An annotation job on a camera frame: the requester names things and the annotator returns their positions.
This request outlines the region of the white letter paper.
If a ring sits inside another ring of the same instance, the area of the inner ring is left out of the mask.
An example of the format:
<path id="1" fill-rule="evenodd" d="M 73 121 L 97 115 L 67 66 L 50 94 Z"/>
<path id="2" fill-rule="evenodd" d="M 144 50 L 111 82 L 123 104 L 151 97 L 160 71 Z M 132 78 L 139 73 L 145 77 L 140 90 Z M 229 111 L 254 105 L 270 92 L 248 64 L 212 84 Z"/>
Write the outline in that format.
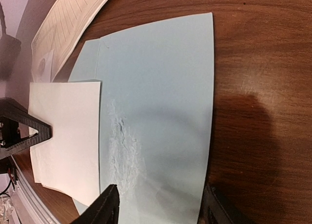
<path id="1" fill-rule="evenodd" d="M 100 82 L 31 83 L 28 112 L 52 127 L 30 148 L 34 181 L 89 206 L 99 187 Z"/>

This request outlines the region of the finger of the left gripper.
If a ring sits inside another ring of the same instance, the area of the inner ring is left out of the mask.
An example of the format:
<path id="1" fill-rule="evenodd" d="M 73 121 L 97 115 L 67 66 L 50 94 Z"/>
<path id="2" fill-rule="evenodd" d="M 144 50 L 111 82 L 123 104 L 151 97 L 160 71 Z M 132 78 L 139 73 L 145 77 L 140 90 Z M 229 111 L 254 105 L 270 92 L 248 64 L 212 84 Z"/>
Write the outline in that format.
<path id="1" fill-rule="evenodd" d="M 38 132 L 22 138 L 19 124 Z M 28 114 L 27 110 L 12 98 L 0 99 L 0 158 L 7 158 L 31 146 L 52 138 L 52 127 Z"/>

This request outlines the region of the light blue envelope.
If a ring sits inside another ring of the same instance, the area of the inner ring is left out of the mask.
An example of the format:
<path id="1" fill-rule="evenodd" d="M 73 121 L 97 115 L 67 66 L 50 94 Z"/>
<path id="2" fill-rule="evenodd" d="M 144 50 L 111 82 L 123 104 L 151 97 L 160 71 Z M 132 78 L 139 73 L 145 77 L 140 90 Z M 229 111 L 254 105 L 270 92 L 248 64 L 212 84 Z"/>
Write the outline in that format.
<path id="1" fill-rule="evenodd" d="M 100 187 L 117 185 L 121 224 L 195 224 L 214 101 L 212 13 L 86 41 L 70 81 L 101 82 Z"/>

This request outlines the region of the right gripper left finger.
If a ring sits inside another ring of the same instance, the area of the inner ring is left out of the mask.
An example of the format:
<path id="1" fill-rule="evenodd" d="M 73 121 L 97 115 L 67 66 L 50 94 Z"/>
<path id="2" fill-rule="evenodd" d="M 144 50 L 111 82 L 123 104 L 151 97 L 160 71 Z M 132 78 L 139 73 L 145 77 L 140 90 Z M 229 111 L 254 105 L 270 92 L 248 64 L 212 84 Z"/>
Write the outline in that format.
<path id="1" fill-rule="evenodd" d="M 119 204 L 117 185 L 108 185 L 99 197 L 71 224 L 118 224 Z"/>

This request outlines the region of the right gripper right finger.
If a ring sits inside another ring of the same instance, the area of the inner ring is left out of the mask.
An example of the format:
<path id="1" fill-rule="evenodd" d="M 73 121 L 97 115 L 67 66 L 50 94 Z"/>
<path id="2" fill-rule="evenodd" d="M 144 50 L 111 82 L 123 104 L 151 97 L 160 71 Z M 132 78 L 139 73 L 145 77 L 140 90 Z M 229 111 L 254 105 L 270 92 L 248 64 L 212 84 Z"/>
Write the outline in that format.
<path id="1" fill-rule="evenodd" d="M 244 215 L 215 186 L 204 187 L 199 224 L 243 224 Z"/>

